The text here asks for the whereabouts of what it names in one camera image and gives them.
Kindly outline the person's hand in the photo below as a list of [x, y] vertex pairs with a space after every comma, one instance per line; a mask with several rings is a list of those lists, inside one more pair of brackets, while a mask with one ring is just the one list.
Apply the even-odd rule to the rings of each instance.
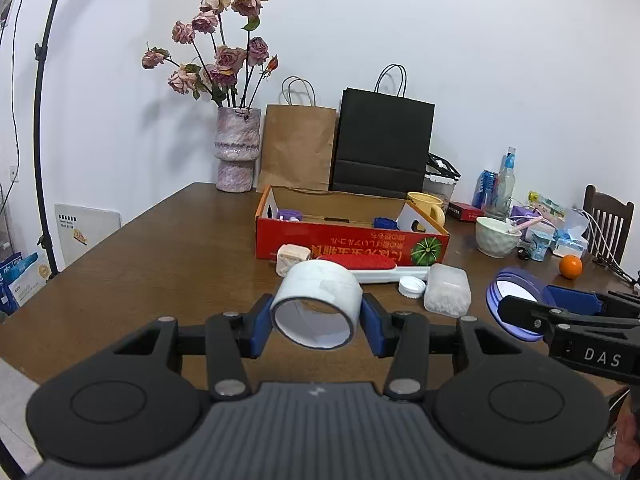
[[638, 428], [631, 408], [631, 397], [627, 396], [616, 420], [616, 439], [612, 461], [614, 474], [622, 474], [639, 460], [640, 448], [636, 441]]

